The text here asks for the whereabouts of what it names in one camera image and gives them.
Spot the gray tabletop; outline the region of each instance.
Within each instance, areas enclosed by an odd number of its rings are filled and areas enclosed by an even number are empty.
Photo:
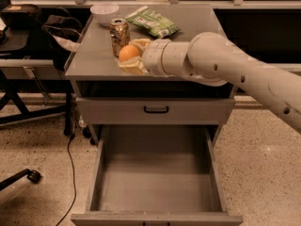
[[[120,5],[120,16],[140,8],[141,5]],[[149,5],[174,22],[181,30],[167,39],[174,41],[190,41],[202,32],[215,32],[225,36],[213,9],[208,5]],[[150,38],[144,30],[130,24],[132,39]],[[112,43],[108,27],[91,21],[87,33],[75,54],[66,76],[70,80],[166,80],[150,76],[137,76],[124,73],[118,66],[112,52]]]

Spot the cabinet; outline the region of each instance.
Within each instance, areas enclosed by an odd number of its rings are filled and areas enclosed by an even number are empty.
[[[224,35],[204,5],[150,5],[190,41]],[[120,5],[120,15],[139,5]],[[148,35],[130,25],[131,39]],[[99,152],[87,211],[76,225],[239,225],[227,213],[214,142],[234,106],[233,85],[212,88],[180,77],[136,76],[119,69],[110,34],[90,19],[66,77]]]

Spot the orange ball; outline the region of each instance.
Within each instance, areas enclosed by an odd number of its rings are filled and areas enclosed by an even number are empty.
[[[127,61],[133,57],[139,57],[140,51],[139,49],[134,45],[125,45],[120,49],[119,52],[119,61],[124,62]]]

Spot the can lid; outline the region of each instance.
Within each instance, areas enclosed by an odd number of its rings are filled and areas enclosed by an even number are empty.
[[[113,25],[113,26],[119,26],[119,25],[124,25],[124,24],[126,24],[125,19],[116,18],[116,19],[111,20],[111,25]]]

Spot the green snack bag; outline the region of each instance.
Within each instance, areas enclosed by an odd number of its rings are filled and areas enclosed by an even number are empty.
[[[168,18],[150,9],[148,6],[141,7],[127,15],[125,20],[128,23],[148,29],[149,33],[158,39],[162,39],[180,30]]]

